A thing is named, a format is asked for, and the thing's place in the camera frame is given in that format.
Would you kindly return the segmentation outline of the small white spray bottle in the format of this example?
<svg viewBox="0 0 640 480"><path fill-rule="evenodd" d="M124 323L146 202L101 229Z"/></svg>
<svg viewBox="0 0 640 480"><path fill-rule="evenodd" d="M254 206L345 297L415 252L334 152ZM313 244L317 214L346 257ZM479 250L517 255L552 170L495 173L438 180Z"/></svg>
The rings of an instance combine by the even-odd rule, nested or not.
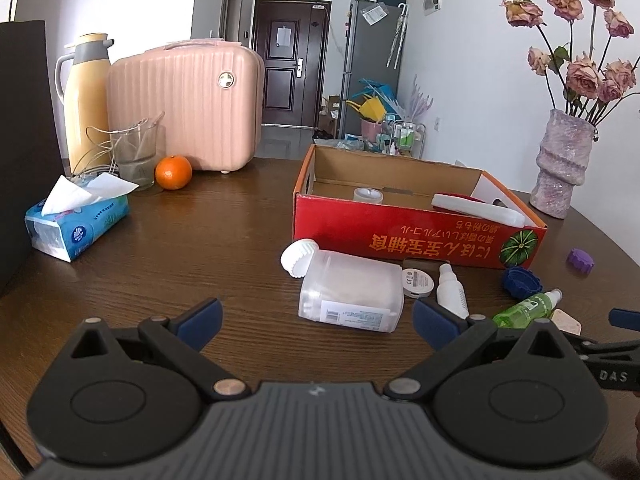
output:
<svg viewBox="0 0 640 480"><path fill-rule="evenodd" d="M470 315L464 287L449 263L443 263L439 267L436 299L441 307L462 318L462 320L465 320Z"/></svg>

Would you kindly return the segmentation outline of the round white cosmetic tin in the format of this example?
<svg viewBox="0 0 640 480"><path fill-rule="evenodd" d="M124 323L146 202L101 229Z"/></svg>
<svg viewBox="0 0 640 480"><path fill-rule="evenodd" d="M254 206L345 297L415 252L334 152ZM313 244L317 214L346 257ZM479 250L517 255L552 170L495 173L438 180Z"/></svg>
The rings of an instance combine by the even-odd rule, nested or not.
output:
<svg viewBox="0 0 640 480"><path fill-rule="evenodd" d="M402 270L402 289L408 298L418 299L430 296L435 284L430 274L420 269Z"/></svg>

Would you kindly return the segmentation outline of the beige yellow small box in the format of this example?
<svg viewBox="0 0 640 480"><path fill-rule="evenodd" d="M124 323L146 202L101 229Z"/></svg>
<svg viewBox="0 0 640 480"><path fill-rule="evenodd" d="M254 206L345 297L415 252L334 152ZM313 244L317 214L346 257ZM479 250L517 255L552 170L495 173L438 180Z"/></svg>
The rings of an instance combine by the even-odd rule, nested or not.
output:
<svg viewBox="0 0 640 480"><path fill-rule="evenodd" d="M580 336L582 334L582 324L561 309L554 309L551 312L550 320L555 326L565 333Z"/></svg>

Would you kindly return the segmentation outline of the green spray bottle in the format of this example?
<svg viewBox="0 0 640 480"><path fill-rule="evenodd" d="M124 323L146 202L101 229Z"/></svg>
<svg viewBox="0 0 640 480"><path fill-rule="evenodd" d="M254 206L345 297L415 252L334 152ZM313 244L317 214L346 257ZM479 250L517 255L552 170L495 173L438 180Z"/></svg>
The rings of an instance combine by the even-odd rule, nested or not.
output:
<svg viewBox="0 0 640 480"><path fill-rule="evenodd" d="M524 330L537 318L548 318L558 303L563 299L561 289L552 289L548 292L538 292L513 307L496 314L492 320L500 328L514 328Z"/></svg>

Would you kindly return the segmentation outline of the blue bottle cap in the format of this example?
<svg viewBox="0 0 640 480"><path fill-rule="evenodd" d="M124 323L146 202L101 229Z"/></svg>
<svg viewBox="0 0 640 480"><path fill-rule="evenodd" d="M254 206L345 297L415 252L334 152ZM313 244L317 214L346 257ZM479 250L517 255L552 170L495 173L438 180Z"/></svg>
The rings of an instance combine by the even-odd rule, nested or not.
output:
<svg viewBox="0 0 640 480"><path fill-rule="evenodd" d="M506 269L502 274L501 286L504 292L516 302L539 294L544 289L540 278L521 266Z"/></svg>

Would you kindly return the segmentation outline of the purple bottle cap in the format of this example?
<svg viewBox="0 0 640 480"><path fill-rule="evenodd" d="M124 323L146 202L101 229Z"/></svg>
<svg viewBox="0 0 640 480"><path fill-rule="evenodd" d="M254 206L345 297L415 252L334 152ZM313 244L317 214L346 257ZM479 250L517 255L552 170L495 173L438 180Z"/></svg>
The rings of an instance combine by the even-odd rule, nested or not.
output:
<svg viewBox="0 0 640 480"><path fill-rule="evenodd" d="M572 248L567 255L566 263L580 274L588 275L594 268L594 260L582 249Z"/></svg>

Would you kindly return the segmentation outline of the large white plastic bottle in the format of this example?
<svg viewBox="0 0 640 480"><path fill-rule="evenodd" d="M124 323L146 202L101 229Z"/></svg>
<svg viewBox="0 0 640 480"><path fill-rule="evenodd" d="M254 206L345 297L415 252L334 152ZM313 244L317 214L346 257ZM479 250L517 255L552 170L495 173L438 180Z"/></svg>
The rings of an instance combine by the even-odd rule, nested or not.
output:
<svg viewBox="0 0 640 480"><path fill-rule="evenodd" d="M405 303L398 264L323 250L310 238L288 245L280 263L303 281L300 318L377 333L396 330Z"/></svg>

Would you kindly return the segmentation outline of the red white lint brush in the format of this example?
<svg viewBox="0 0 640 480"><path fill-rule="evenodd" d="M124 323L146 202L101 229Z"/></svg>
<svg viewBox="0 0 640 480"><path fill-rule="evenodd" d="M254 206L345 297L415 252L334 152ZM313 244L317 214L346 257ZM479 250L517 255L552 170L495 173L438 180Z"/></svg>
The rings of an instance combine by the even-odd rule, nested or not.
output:
<svg viewBox="0 0 640 480"><path fill-rule="evenodd" d="M432 207L457 214L467 214L504 226L512 226L512 228L522 228L526 222L524 214L517 210L449 194L435 194L432 198Z"/></svg>

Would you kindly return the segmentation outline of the white tape roll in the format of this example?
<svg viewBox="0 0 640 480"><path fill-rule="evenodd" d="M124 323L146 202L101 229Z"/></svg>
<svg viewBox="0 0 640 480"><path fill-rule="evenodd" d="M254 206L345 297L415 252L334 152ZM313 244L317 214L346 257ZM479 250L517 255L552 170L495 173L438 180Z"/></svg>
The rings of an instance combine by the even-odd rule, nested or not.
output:
<svg viewBox="0 0 640 480"><path fill-rule="evenodd" d="M352 199L358 203L382 204L384 200L383 192L376 188L355 188Z"/></svg>

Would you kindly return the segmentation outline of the orange fruit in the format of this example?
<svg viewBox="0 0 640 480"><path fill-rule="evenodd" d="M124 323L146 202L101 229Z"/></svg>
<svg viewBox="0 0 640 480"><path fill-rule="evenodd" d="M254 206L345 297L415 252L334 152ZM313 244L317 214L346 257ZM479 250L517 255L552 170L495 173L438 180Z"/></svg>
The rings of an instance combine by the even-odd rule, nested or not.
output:
<svg viewBox="0 0 640 480"><path fill-rule="evenodd" d="M181 155L162 158L154 170L155 182L164 190L178 191L192 179L193 169L189 159Z"/></svg>

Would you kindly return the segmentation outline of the clear glass cup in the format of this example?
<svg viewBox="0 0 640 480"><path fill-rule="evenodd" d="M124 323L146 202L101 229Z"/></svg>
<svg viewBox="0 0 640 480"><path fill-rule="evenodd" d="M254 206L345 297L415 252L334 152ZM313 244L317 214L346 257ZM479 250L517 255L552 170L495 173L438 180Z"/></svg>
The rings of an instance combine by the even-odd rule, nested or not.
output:
<svg viewBox="0 0 640 480"><path fill-rule="evenodd" d="M136 184L138 191L152 188L155 182L157 131L164 115L160 112L108 134L119 177Z"/></svg>

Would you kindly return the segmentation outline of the black monitor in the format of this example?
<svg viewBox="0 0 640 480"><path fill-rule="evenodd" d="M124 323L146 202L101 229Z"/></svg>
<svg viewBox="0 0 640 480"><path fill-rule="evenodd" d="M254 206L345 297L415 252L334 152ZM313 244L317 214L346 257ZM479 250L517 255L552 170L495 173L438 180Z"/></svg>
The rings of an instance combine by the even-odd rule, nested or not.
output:
<svg viewBox="0 0 640 480"><path fill-rule="evenodd" d="M24 217L63 174L43 21L1 25L1 285L30 252Z"/></svg>

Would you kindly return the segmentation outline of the pink textured vase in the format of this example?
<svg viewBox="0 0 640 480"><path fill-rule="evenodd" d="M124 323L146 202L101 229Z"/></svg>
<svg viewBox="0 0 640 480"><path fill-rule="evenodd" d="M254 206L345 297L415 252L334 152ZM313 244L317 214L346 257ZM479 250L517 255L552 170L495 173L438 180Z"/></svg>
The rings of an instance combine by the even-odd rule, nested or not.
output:
<svg viewBox="0 0 640 480"><path fill-rule="evenodd" d="M539 144L539 168L529 203L555 219L565 219L574 188L585 182L597 129L585 119L550 110Z"/></svg>

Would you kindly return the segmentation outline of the dried pink roses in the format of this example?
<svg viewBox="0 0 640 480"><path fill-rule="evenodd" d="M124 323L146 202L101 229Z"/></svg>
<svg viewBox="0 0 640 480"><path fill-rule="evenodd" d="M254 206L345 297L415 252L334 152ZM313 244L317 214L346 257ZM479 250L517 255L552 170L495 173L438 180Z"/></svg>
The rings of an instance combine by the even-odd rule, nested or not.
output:
<svg viewBox="0 0 640 480"><path fill-rule="evenodd" d="M623 100L638 96L639 61L610 60L614 39L629 39L634 25L616 0L546 0L552 14L568 26L568 40L554 46L544 32L544 10L533 0L503 0L506 22L513 28L535 29L544 45L531 47L527 63L544 78L552 93L550 76L559 78L562 99L551 104L561 112L597 127Z"/></svg>

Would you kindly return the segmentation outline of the dark brown door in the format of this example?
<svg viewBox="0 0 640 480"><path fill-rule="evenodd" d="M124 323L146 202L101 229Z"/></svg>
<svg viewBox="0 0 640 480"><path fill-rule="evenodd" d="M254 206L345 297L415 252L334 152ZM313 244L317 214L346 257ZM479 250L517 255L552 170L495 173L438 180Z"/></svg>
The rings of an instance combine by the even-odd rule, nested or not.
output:
<svg viewBox="0 0 640 480"><path fill-rule="evenodd" d="M324 0L255 1L252 47L265 64L265 124L317 125L330 11Z"/></svg>

